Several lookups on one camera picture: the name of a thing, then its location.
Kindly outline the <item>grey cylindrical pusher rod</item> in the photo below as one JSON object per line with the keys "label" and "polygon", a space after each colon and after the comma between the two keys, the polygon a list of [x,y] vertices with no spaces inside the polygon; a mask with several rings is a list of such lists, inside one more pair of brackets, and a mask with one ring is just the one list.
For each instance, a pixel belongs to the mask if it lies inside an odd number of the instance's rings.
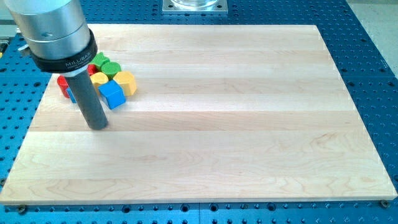
{"label": "grey cylindrical pusher rod", "polygon": [[65,77],[72,95],[90,129],[104,129],[108,120],[87,71]]}

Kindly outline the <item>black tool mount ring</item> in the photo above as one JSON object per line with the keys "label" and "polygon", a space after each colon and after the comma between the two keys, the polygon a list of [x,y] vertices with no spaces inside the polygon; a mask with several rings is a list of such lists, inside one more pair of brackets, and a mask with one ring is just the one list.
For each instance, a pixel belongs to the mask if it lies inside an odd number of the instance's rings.
{"label": "black tool mount ring", "polygon": [[42,72],[68,73],[83,68],[95,58],[98,51],[94,33],[91,29],[89,29],[89,32],[90,41],[88,45],[75,55],[58,60],[40,58],[34,53],[30,53],[30,56]]}

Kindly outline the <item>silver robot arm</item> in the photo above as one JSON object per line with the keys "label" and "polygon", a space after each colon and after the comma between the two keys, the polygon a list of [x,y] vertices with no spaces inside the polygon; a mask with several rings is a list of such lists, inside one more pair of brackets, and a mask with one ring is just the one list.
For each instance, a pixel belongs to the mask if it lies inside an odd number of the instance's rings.
{"label": "silver robot arm", "polygon": [[65,77],[90,129],[100,130],[108,120],[90,80],[88,64],[97,54],[93,31],[79,0],[6,0],[36,66]]}

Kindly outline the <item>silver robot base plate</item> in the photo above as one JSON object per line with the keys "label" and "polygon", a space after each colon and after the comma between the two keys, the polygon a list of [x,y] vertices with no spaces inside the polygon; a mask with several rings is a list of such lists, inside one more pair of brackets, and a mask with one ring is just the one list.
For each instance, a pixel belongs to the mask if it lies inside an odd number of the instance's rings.
{"label": "silver robot base plate", "polygon": [[227,14],[227,0],[163,0],[163,14]]}

